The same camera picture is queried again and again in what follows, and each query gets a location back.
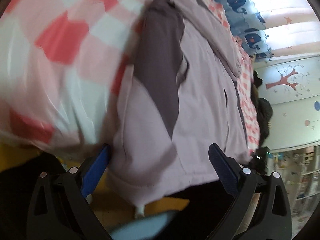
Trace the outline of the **blue whale print curtain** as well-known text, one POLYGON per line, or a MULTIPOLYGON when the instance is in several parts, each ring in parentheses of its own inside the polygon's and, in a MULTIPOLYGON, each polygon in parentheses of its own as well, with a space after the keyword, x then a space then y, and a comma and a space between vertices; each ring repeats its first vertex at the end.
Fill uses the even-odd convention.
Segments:
POLYGON ((257 61, 319 55, 319 19, 308 0, 214 0, 231 33, 257 61))

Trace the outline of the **pink checkered bed sheet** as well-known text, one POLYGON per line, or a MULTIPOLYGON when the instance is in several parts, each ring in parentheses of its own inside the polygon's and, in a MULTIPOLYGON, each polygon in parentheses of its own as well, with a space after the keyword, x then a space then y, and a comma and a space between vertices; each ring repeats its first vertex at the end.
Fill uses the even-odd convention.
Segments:
POLYGON ((109 142, 117 153, 200 150, 217 143, 228 156, 258 148, 250 96, 252 68, 238 49, 239 123, 219 121, 213 101, 181 116, 163 134, 129 63, 152 0, 1 0, 1 143, 79 158, 109 142))

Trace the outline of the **cluttered white shelf unit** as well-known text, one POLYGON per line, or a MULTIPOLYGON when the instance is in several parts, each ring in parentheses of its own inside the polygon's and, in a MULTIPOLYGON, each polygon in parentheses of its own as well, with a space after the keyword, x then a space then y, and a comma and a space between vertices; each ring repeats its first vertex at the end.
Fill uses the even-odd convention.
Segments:
POLYGON ((267 153, 267 172, 278 172, 292 216, 292 237, 306 225, 319 204, 319 146, 267 153))

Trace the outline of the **black clothes pile bed end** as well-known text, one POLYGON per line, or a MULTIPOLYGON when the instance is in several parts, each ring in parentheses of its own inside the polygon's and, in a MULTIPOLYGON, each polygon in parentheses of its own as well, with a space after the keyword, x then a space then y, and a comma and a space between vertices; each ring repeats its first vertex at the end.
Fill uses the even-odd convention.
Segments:
POLYGON ((263 143, 270 135, 270 120, 273 115, 273 109, 268 100, 260 98, 258 88, 263 84, 263 80, 253 71, 253 82, 251 85, 251 101, 257 112, 257 121, 259 125, 259 144, 254 153, 253 160, 250 162, 251 168, 257 173, 266 175, 266 155, 268 147, 263 147, 263 143))

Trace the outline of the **lilac and purple jacket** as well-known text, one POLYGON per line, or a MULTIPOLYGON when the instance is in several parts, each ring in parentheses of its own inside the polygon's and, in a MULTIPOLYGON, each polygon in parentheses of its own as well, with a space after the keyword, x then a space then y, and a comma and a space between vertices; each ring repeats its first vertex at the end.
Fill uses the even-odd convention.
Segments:
POLYGON ((153 0, 118 98, 109 185, 140 207, 218 179, 211 144, 250 161, 239 48, 201 0, 153 0))

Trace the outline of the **red tree wall decal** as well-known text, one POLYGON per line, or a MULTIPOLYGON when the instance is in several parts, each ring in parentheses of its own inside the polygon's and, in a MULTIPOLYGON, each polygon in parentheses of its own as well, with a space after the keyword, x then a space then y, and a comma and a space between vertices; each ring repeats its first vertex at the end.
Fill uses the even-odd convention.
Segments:
POLYGON ((306 71, 305 65, 289 64, 287 66, 276 66, 274 74, 268 74, 272 77, 272 81, 265 82, 267 91, 278 93, 281 88, 285 94, 290 95, 293 91, 295 97, 303 96, 303 93, 311 93, 310 88, 310 72, 306 71))

